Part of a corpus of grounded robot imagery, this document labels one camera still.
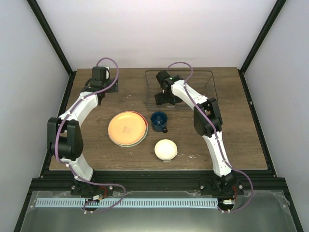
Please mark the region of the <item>dark blue mug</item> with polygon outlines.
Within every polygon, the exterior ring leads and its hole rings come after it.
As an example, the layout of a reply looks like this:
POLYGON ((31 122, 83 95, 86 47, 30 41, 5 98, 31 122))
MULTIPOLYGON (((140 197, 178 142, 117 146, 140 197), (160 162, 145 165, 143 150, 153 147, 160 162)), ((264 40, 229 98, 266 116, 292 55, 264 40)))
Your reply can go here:
POLYGON ((164 112, 154 112, 150 117, 153 131, 167 133, 168 117, 164 112))

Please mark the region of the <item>wire dish rack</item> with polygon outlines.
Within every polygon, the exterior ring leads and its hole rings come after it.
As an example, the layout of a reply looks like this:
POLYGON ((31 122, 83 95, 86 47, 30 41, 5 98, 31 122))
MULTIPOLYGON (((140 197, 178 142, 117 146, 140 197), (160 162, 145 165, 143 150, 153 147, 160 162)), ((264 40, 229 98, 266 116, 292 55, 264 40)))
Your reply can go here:
POLYGON ((156 75, 161 70, 147 70, 145 72, 145 100, 144 104, 148 110, 191 110, 195 104, 202 104, 207 99, 218 98, 215 87, 213 72, 209 70, 170 69, 167 72, 171 75, 179 75, 183 80, 175 82, 171 86, 172 93, 181 98, 181 103, 175 105, 166 103, 156 105, 155 94, 161 92, 156 75))

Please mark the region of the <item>white and blue bowl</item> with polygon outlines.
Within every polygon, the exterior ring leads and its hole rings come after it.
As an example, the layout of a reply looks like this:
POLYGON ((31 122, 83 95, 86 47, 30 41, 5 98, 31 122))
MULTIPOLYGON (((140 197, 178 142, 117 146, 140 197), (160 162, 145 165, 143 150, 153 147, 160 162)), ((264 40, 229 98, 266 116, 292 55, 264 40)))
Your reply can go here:
POLYGON ((163 139, 156 143, 154 153, 164 162, 171 161, 177 156, 178 148, 172 140, 163 139))

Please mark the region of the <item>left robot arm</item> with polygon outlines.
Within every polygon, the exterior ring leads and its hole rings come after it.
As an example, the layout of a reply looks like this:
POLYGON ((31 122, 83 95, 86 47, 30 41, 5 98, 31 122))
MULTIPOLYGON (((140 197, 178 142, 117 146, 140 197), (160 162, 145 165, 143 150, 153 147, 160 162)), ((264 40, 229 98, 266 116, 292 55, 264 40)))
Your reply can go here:
POLYGON ((83 87, 73 105, 59 117, 50 118, 47 123, 48 151, 71 170, 76 180, 83 181, 81 188, 87 195, 94 195, 99 184, 92 179, 94 170, 83 155, 81 125, 90 112, 101 104, 106 92, 117 84, 118 77, 118 68, 115 78, 111 79, 108 67, 93 67, 89 85, 83 87))

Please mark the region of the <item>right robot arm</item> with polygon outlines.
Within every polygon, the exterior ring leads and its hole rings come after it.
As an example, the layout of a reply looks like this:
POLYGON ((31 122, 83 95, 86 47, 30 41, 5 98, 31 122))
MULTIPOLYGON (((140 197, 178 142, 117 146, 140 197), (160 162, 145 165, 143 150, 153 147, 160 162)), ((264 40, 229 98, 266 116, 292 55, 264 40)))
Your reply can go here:
POLYGON ((225 177, 231 175, 232 168, 223 143, 223 120, 218 101, 198 93, 181 76, 171 76, 166 70, 160 71, 156 79, 161 88, 154 96, 157 105, 184 102, 193 110, 194 128, 206 142, 214 173, 221 177, 215 181, 214 188, 221 195, 227 194, 232 189, 232 184, 225 177))

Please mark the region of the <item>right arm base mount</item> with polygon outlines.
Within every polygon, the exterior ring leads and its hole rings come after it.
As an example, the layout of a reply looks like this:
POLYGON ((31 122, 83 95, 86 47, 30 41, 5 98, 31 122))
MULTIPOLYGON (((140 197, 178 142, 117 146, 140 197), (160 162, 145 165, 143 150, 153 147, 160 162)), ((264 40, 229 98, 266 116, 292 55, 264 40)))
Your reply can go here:
POLYGON ((210 176, 202 178, 198 184, 204 195, 211 195, 213 197, 227 197, 234 193, 237 195, 244 194, 243 189, 239 188, 241 182, 233 173, 222 177, 211 174, 210 176))

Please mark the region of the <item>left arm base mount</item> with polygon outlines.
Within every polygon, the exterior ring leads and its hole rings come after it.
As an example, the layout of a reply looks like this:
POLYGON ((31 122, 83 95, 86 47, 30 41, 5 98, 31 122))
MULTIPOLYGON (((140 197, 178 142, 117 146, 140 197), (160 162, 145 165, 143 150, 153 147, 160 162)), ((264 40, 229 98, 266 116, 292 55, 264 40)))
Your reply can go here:
POLYGON ((78 195, 82 197, 93 197, 96 195, 103 195, 104 197, 111 196, 113 189, 105 186, 91 185, 85 182, 75 182, 71 187, 71 195, 78 195))

